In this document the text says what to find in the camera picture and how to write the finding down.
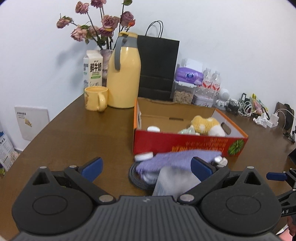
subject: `stuffed toy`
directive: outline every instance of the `stuffed toy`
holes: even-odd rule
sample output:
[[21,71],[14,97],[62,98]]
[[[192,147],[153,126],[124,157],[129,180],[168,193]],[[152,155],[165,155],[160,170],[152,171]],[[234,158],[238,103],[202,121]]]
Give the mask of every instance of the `stuffed toy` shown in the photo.
[[225,131],[221,127],[220,123],[215,118],[204,119],[200,115],[197,115],[191,121],[195,131],[202,135],[225,137]]

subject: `brown table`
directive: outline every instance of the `brown table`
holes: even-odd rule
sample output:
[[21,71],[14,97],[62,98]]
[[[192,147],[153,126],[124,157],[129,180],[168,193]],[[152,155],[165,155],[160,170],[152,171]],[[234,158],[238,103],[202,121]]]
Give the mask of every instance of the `brown table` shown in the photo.
[[[283,137],[280,128],[264,129],[246,117],[227,115],[249,135],[241,155],[229,162],[232,170],[255,166],[265,176],[267,172],[281,172],[294,166],[287,155],[296,145]],[[145,195],[127,178],[133,162],[132,142],[133,109],[108,107],[104,113],[90,112],[84,109],[83,97],[79,97],[41,131],[0,180],[0,235],[9,240],[18,233],[11,207],[39,166],[63,170],[100,156],[104,169],[94,181],[96,185],[115,197]],[[276,195],[291,189],[285,182],[268,183]],[[284,224],[282,218],[277,230]]]

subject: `gray thermos handle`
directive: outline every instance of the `gray thermos handle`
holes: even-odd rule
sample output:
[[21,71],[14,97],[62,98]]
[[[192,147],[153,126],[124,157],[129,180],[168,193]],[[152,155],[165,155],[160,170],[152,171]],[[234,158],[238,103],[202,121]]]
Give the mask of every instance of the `gray thermos handle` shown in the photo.
[[115,45],[115,53],[114,53],[114,63],[115,63],[115,69],[120,70],[120,51],[121,47],[126,43],[126,37],[127,35],[123,35],[118,37]]

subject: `gray cloth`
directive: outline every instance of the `gray cloth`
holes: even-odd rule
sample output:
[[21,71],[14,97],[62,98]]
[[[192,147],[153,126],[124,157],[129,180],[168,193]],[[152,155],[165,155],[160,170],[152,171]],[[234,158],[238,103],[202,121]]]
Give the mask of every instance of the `gray cloth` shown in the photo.
[[150,160],[141,162],[136,171],[141,176],[147,172],[159,172],[164,166],[172,166],[191,171],[190,163],[193,157],[199,157],[209,163],[215,157],[220,156],[220,151],[188,150],[181,152],[158,153]]

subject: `red cardboard box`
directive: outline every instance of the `red cardboard box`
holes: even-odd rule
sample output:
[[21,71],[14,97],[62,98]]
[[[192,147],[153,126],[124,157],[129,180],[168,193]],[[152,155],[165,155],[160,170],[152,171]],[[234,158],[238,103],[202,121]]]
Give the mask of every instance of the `red cardboard box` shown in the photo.
[[[226,137],[177,134],[191,125],[200,115],[214,117],[226,130]],[[157,126],[160,133],[146,131]],[[133,153],[153,151],[165,153],[192,149],[220,150],[223,157],[238,156],[248,140],[248,135],[225,114],[215,108],[138,98],[134,110]]]

